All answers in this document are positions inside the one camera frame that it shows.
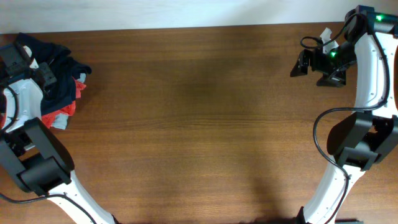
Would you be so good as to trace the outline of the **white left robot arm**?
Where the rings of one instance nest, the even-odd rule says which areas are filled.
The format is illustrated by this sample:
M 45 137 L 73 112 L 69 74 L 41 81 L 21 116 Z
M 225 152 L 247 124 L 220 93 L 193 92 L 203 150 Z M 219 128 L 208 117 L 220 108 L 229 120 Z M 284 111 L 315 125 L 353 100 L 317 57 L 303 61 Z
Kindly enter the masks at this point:
M 2 65 L 6 122 L 1 128 L 1 166 L 23 191 L 36 196 L 26 203 L 48 200 L 75 223 L 117 223 L 82 186 L 66 147 L 41 120 L 45 91 L 74 86 L 82 70 L 77 65 L 45 62 Z

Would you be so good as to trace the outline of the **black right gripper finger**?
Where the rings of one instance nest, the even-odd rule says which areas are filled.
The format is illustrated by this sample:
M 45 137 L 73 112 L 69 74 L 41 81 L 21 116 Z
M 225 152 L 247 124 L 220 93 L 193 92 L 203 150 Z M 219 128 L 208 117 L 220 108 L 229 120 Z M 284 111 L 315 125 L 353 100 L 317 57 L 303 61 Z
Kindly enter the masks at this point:
M 290 77 L 299 77 L 308 74 L 308 68 L 310 66 L 310 51 L 304 49 L 300 52 L 296 64 L 290 72 Z
M 317 86 L 344 87 L 345 85 L 346 85 L 345 73 L 337 73 L 336 75 L 323 75 L 317 81 Z

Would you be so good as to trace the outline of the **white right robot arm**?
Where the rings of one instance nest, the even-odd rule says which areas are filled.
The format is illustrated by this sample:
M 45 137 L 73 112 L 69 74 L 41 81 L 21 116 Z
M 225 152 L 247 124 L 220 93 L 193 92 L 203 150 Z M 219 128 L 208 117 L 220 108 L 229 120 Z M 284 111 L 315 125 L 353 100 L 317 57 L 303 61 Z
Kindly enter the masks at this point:
M 326 149 L 320 151 L 328 163 L 326 171 L 295 223 L 335 223 L 354 184 L 397 146 L 397 17 L 359 5 L 345 15 L 340 35 L 343 44 L 330 29 L 324 30 L 314 46 L 303 48 L 290 73 L 299 77 L 320 72 L 318 86 L 343 87 L 347 69 L 352 65 L 358 69 L 354 106 L 332 127 Z

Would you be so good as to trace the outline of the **dark navy blue shorts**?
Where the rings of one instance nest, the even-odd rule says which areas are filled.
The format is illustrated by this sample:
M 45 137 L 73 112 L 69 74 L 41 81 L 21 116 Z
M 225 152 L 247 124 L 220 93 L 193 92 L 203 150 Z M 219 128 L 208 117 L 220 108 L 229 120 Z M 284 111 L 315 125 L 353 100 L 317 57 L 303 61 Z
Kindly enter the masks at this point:
M 90 74 L 91 68 L 77 62 L 65 46 L 42 42 L 24 33 L 18 34 L 15 42 L 27 46 L 32 51 L 37 63 L 46 63 L 51 69 L 56 82 L 43 93 L 41 113 L 53 113 L 73 103 L 77 99 L 76 83 L 82 74 Z

